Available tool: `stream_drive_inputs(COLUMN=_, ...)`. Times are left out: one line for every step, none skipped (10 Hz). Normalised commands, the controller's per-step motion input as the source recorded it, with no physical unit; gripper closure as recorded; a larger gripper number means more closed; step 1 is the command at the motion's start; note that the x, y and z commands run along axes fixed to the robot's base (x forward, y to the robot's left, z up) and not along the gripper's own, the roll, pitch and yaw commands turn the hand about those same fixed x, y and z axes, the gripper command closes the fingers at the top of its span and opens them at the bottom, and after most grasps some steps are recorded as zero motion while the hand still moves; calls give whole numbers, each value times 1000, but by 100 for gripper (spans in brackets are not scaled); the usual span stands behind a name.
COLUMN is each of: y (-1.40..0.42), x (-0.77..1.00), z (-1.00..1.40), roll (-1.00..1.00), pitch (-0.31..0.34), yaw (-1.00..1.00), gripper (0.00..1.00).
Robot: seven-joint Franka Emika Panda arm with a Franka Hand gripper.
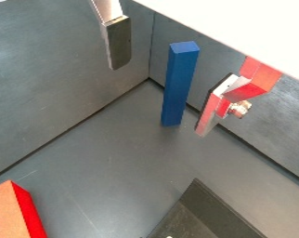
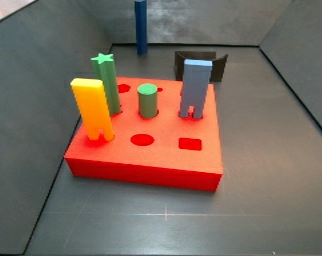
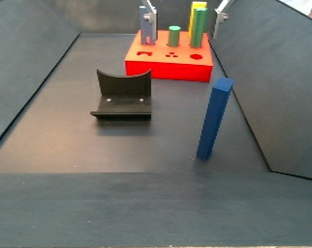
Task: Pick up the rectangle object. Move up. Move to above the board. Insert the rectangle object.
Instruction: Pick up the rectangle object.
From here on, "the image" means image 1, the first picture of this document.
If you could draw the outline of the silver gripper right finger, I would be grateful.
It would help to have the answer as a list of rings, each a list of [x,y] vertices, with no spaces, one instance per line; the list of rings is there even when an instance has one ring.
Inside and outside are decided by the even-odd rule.
[[[196,133],[204,137],[228,115],[242,119],[252,108],[248,99],[270,93],[282,75],[275,68],[247,57],[239,74],[228,73],[208,91]]]

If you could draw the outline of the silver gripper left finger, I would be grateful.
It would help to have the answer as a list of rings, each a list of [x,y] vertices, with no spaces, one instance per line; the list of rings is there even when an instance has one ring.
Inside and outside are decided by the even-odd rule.
[[[89,0],[105,41],[109,68],[117,70],[132,59],[132,19],[119,0]]]

